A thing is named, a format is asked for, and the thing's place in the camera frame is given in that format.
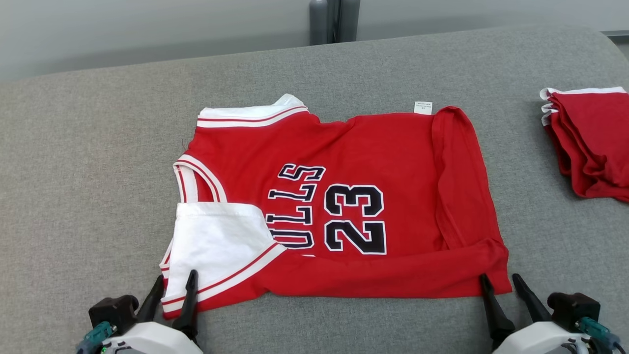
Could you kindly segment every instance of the red jersey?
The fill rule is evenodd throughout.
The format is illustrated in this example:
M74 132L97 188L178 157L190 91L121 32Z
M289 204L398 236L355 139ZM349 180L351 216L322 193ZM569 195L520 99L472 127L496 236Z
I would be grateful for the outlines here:
M542 124L559 170L572 178L577 195L629 202L629 94L622 87L545 88L540 97L550 102L542 106Z
M321 123L303 103L206 108L174 164L181 202L161 268L166 317L191 269L199 310L278 295L511 291L487 174L458 108Z

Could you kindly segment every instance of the stack of folded jerseys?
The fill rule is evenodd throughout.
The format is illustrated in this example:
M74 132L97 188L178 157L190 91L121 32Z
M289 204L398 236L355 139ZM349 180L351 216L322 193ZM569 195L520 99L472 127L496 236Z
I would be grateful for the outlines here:
M542 124L555 144L559 170L584 198L629 203L629 94L621 88L545 88Z

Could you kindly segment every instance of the white tag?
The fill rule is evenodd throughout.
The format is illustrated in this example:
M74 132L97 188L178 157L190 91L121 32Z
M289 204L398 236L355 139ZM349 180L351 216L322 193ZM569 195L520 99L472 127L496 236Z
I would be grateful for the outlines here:
M432 114L432 102L415 101L413 113Z

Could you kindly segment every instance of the red fabric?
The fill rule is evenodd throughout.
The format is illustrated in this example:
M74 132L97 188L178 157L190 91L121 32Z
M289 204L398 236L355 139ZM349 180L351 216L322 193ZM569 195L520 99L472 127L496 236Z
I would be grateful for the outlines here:
M556 111L546 130L573 190L629 202L629 94L554 92L548 100Z
M298 217L298 207L312 210L310 225L268 224L272 231L311 232L310 247L290 248L290 238L276 236L289 249L246 281L201 301L202 311L267 291L333 297L478 296L483 273L498 294L511 291L508 250L479 144L458 108L333 123L321 123L303 111L266 127L198 127L186 154L212 171L230 203L253 204L275 216ZM308 178L312 173L298 180L280 178L286 164L295 165L287 170L294 175L297 166L324 167L325 172L318 181ZM199 201L211 201L207 184L201 178L197 182ZM310 201L269 198L271 190L305 194L304 185L316 185ZM326 191L333 185L375 187L382 208L371 215L377 198L366 195L357 197L356 204L346 195L330 200ZM331 204L340 205L341 215L333 215ZM326 225L334 221L350 222L368 247L361 251L343 232L327 232ZM384 249L373 246L376 233L365 231L369 223L384 225ZM331 248L338 245L333 241L342 249Z

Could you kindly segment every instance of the gray cushion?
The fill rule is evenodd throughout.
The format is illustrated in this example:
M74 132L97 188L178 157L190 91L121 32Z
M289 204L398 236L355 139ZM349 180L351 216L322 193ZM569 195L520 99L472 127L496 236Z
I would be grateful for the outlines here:
M284 93L323 121L461 107L476 128L509 271L584 292L629 341L629 206L580 200L540 124L544 87L629 87L629 62L573 27L498 28L54 74L0 88L0 343L68 353L103 297L142 300L174 224L172 163L205 106ZM515 294L499 297L517 326ZM480 298L261 299L204 312L212 353L486 353Z

